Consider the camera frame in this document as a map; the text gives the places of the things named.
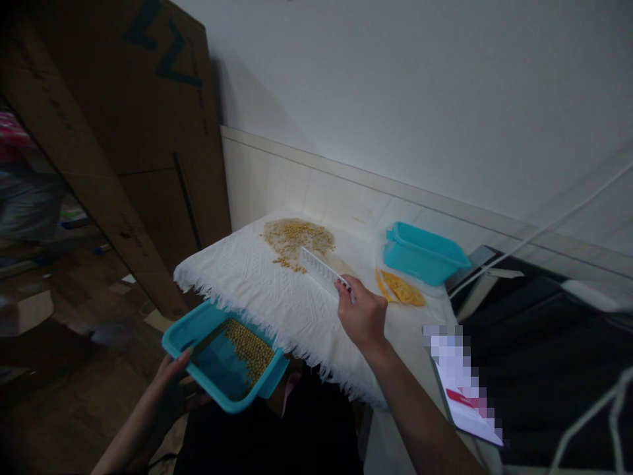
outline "wooden floor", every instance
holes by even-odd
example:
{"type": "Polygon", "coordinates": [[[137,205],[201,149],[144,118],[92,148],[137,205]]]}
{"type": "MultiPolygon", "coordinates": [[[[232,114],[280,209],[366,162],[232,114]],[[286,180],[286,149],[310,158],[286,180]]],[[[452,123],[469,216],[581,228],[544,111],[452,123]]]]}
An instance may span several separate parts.
{"type": "MultiPolygon", "coordinates": [[[[101,241],[96,234],[66,243],[68,249],[54,250],[60,257],[52,264],[0,282],[0,294],[10,286],[45,282],[55,304],[53,316],[33,331],[0,339],[0,365],[18,365],[27,355],[59,357],[68,348],[51,349],[46,336],[66,327],[79,339],[77,354],[85,356],[57,368],[52,378],[44,375],[17,401],[5,398],[9,402],[0,408],[0,447],[18,473],[88,473],[164,355],[162,335],[143,322],[141,312],[154,307],[140,286],[126,284],[132,290],[125,295],[109,289],[129,271],[113,251],[92,253],[101,241]],[[15,350],[18,339],[27,335],[31,340],[15,350]]],[[[42,373],[22,378],[37,380],[42,373]]],[[[13,383],[0,387],[0,393],[15,392],[13,383]]]]}

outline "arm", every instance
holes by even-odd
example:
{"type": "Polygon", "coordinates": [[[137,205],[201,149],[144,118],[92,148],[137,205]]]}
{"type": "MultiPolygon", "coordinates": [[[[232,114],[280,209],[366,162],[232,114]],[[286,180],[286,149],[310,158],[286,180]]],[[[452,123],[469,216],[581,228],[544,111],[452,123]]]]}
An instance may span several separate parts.
{"type": "Polygon", "coordinates": [[[184,413],[211,400],[204,392],[186,397],[193,389],[192,385],[182,385],[180,380],[190,357],[191,349],[188,349],[175,361],[170,356],[163,359],[154,380],[105,450],[92,475],[142,470],[173,423],[184,413]]]}
{"type": "Polygon", "coordinates": [[[360,280],[344,278],[356,297],[340,283],[338,317],[361,351],[382,389],[398,431],[418,474],[484,474],[428,394],[384,336],[387,301],[360,280]]]}

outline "teal plastic container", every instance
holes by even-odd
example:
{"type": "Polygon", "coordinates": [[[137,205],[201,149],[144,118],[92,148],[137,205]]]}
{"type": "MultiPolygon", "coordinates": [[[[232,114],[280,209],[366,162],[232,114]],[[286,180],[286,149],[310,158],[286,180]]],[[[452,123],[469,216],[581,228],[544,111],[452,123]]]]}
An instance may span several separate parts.
{"type": "Polygon", "coordinates": [[[472,267],[456,243],[410,224],[394,223],[387,230],[387,240],[384,263],[432,286],[442,284],[460,269],[472,267]]]}
{"type": "MultiPolygon", "coordinates": [[[[178,358],[183,351],[196,346],[229,318],[239,321],[269,347],[273,347],[272,341],[257,326],[244,322],[239,313],[220,310],[207,300],[168,328],[163,335],[163,348],[171,356],[178,358]]],[[[251,381],[246,361],[237,359],[235,346],[225,332],[221,332],[200,352],[197,362],[189,362],[187,372],[230,414],[242,412],[257,396],[268,399],[288,366],[284,352],[276,350],[264,373],[249,391],[251,381]]]]}

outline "towel fringe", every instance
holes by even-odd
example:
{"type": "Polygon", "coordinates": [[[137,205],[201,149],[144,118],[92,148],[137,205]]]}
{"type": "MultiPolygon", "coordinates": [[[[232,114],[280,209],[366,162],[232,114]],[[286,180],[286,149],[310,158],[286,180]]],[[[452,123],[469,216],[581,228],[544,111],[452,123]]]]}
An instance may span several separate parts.
{"type": "Polygon", "coordinates": [[[319,377],[321,381],[338,384],[350,400],[359,399],[375,409],[388,410],[385,400],[372,396],[370,388],[352,383],[349,372],[330,367],[326,360],[311,354],[305,348],[301,348],[282,328],[266,321],[256,310],[249,309],[244,302],[220,289],[208,277],[202,278],[185,262],[176,267],[173,279],[183,292],[193,289],[204,299],[210,300],[218,309],[239,313],[246,322],[257,325],[268,338],[274,341],[276,349],[281,348],[284,353],[292,353],[295,358],[305,360],[310,367],[320,365],[319,377]]]}

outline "white comb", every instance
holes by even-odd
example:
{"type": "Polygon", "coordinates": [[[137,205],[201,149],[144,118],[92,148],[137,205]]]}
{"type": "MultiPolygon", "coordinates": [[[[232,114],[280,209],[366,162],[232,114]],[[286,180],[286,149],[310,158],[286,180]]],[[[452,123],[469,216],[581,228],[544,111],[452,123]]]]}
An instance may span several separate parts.
{"type": "MultiPolygon", "coordinates": [[[[334,286],[337,280],[346,287],[350,288],[347,280],[334,272],[326,263],[321,261],[317,256],[308,251],[305,247],[301,247],[299,260],[303,268],[310,274],[325,290],[330,292],[334,297],[338,298],[338,290],[334,286]]],[[[351,301],[354,302],[354,293],[350,291],[351,301]]]]}

